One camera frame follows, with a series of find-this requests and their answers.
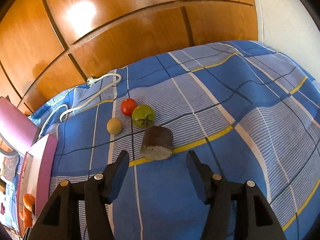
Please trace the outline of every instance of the white cable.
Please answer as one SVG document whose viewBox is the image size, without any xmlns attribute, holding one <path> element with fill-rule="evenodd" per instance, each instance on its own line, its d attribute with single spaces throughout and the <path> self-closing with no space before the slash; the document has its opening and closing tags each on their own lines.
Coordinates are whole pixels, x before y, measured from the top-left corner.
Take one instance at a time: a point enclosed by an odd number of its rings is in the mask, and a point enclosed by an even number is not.
<svg viewBox="0 0 320 240">
<path fill-rule="evenodd" d="M 50 120 L 50 118 L 54 115 L 54 113 L 55 112 L 57 112 L 60 108 L 62 108 L 62 107 L 65 107 L 66 109 L 68 109 L 68 105 L 61 105 L 61 106 L 58 106 L 56 109 L 54 109 L 53 111 L 52 111 L 52 113 L 49 115 L 49 117 L 47 118 L 47 120 L 45 120 L 45 122 L 44 122 L 44 124 L 43 124 L 43 126 L 42 126 L 42 128 L 41 128 L 41 131 L 40 131 L 40 133 L 39 133 L 39 136 L 38 136 L 38 138 L 40 138 L 40 136 L 41 136 L 41 134 L 42 134 L 42 132 L 43 132 L 43 129 L 44 129 L 44 127 L 45 127 L 45 125 L 49 122 L 49 120 Z"/>
<path fill-rule="evenodd" d="M 86 107 L 86 106 L 87 106 L 88 104 L 90 104 L 96 97 L 98 97 L 99 95 L 101 95 L 101 94 L 102 94 L 105 90 L 107 90 L 108 88 L 110 88 L 110 87 L 118 84 L 118 83 L 121 81 L 121 79 L 122 79 L 121 75 L 119 75 L 119 74 L 117 74 L 117 73 L 108 73 L 108 74 L 105 74 L 105 75 L 103 75 L 102 77 L 96 79 L 96 81 L 99 81 L 100 79 L 102 79 L 102 78 L 104 78 L 104 77 L 107 77 L 107 76 L 116 76 L 116 77 L 118 77 L 118 79 L 117 79 L 115 82 L 113 82 L 113 83 L 107 85 L 106 87 L 104 87 L 103 89 L 101 89 L 98 93 L 96 93 L 94 96 L 92 96 L 92 97 L 91 97 L 87 102 L 85 102 L 84 104 L 82 104 L 82 105 L 80 105 L 80 106 L 77 106 L 77 107 L 74 107 L 74 108 L 71 108 L 71 109 L 68 109 L 68 108 L 67 108 L 67 110 L 64 111 L 64 112 L 60 115 L 60 121 L 62 122 L 62 118 L 63 118 L 64 115 L 66 115 L 66 114 L 68 114 L 68 113 L 70 113 L 70 112 L 72 112 L 72 111 L 76 111 L 76 110 L 79 110 L 79 109 L 82 109 L 82 108 Z"/>
</svg>

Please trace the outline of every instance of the tan ball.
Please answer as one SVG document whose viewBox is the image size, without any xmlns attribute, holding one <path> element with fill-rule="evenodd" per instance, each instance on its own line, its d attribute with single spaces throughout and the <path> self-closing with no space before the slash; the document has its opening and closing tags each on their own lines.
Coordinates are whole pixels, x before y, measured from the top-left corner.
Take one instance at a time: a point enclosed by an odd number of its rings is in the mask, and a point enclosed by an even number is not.
<svg viewBox="0 0 320 240">
<path fill-rule="evenodd" d="M 107 131 L 110 134 L 119 134 L 122 130 L 121 121 L 118 118 L 111 118 L 107 123 Z"/>
</svg>

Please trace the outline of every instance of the brown cylinder object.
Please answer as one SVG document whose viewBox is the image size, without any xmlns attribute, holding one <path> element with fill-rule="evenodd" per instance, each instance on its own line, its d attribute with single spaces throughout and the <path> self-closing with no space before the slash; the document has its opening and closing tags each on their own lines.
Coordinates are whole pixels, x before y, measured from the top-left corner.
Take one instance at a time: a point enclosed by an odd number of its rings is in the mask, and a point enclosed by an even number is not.
<svg viewBox="0 0 320 240">
<path fill-rule="evenodd" d="M 140 153 L 151 160 L 165 160 L 172 155 L 173 134 L 168 128 L 152 126 L 146 128 Z"/>
</svg>

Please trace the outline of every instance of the orange toy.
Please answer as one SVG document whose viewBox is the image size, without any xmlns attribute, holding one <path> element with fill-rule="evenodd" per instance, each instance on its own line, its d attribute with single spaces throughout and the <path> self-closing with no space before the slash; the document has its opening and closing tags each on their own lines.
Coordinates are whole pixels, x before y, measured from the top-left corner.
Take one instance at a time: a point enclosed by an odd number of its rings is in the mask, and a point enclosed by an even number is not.
<svg viewBox="0 0 320 240">
<path fill-rule="evenodd" d="M 24 235 L 25 231 L 28 227 L 32 226 L 32 216 L 31 211 L 28 210 L 25 206 L 23 207 L 23 232 L 22 235 Z"/>
<path fill-rule="evenodd" d="M 20 210 L 19 215 L 20 215 L 21 220 L 23 221 L 24 220 L 24 218 L 23 218 L 23 210 Z"/>
<path fill-rule="evenodd" d="M 23 203 L 32 212 L 32 205 L 36 201 L 35 197 L 29 193 L 23 195 Z"/>
</svg>

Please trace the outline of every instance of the silver screw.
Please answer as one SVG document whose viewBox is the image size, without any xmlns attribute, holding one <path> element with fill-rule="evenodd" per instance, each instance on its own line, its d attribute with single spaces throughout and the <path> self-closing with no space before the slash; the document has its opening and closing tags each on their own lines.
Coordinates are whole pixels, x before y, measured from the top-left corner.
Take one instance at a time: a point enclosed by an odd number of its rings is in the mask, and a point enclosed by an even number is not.
<svg viewBox="0 0 320 240">
<path fill-rule="evenodd" d="M 60 185 L 63 186 L 63 187 L 65 187 L 68 184 L 69 184 L 69 181 L 67 181 L 67 180 L 63 180 L 63 181 L 60 182 Z"/>
<path fill-rule="evenodd" d="M 248 181 L 247 181 L 247 185 L 248 185 L 249 187 L 254 187 L 256 184 L 255 184 L 254 181 L 248 180 Z"/>
<path fill-rule="evenodd" d="M 220 174 L 217 174 L 217 173 L 216 173 L 216 174 L 213 174 L 213 175 L 212 175 L 212 178 L 215 179 L 215 180 L 220 180 L 222 177 L 221 177 Z"/>
<path fill-rule="evenodd" d="M 95 176 L 94 176 L 94 179 L 96 180 L 99 180 L 99 179 L 102 179 L 103 178 L 103 175 L 101 173 L 97 173 Z"/>
</svg>

